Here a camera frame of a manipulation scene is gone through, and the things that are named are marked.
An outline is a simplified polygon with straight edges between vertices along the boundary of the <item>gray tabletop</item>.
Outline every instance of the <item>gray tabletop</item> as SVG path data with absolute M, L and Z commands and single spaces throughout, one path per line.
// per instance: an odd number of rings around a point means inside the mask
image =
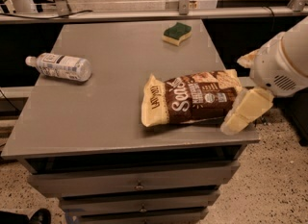
M 218 125 L 141 124 L 143 86 L 224 66 L 201 20 L 180 47 L 162 41 L 175 21 L 65 25 L 53 52 L 84 57 L 92 76 L 84 84 L 40 76 L 4 148 L 4 158 L 34 158 L 107 152 L 249 143 L 252 126 L 226 136 Z

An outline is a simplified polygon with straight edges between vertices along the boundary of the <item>green scouring pad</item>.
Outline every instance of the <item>green scouring pad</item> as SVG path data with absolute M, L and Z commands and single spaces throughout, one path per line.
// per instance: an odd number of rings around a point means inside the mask
M 164 31 L 163 41 L 179 46 L 192 35 L 192 27 L 177 22 L 173 27 Z

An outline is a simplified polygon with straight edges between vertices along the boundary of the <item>speckled floor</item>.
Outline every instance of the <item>speckled floor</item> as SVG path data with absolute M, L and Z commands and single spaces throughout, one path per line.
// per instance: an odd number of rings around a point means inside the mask
M 268 126 L 257 124 L 261 141 L 244 150 L 241 167 L 220 187 L 219 199 L 199 224 L 308 223 L 308 147 L 299 145 L 295 128 L 279 109 L 266 119 Z M 47 208 L 52 224 L 65 224 L 58 200 L 31 188 L 28 175 L 18 162 L 0 165 L 0 211 L 31 215 Z

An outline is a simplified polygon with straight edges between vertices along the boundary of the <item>cabinet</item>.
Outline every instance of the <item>cabinet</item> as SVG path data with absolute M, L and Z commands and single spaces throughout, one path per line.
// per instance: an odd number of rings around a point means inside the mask
M 180 47 L 161 40 L 175 21 L 65 25 L 53 51 L 89 59 L 84 84 L 40 76 L 2 157 L 80 223 L 196 222 L 239 168 L 253 126 L 229 137 L 219 123 L 141 124 L 142 89 L 224 66 L 201 20 Z

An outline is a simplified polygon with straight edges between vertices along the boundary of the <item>plastic bottle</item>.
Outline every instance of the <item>plastic bottle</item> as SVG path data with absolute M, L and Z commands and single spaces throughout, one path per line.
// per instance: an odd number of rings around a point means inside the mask
M 79 82 L 85 82 L 91 75 L 90 62 L 82 58 L 43 53 L 37 58 L 27 57 L 26 63 L 41 74 Z

